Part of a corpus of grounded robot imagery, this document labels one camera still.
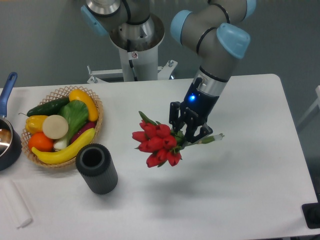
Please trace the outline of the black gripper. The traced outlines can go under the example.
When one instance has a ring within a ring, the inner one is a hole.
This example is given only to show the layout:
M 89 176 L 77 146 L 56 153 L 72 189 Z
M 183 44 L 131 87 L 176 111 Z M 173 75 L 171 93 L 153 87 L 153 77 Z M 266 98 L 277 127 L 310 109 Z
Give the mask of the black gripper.
M 185 140 L 194 144 L 213 133 L 213 129 L 207 125 L 208 116 L 218 101 L 218 96 L 208 95 L 198 89 L 202 79 L 197 77 L 191 83 L 183 102 L 170 103 L 169 123 L 174 132 L 180 131 L 184 125 Z

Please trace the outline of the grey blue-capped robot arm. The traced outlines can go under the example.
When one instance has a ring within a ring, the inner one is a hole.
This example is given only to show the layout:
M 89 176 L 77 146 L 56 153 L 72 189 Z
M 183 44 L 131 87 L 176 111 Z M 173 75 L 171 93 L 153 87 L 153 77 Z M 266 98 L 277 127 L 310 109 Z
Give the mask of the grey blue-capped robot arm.
M 171 36 L 202 59 L 183 101 L 170 105 L 169 123 L 175 132 L 185 129 L 188 145 L 213 132 L 208 116 L 251 41 L 237 23 L 255 8 L 254 0 L 210 0 L 200 12 L 182 10 L 172 19 Z M 126 82 L 159 78 L 158 46 L 165 30 L 149 1 L 88 0 L 80 10 L 89 27 L 98 35 L 109 35 L 118 48 Z

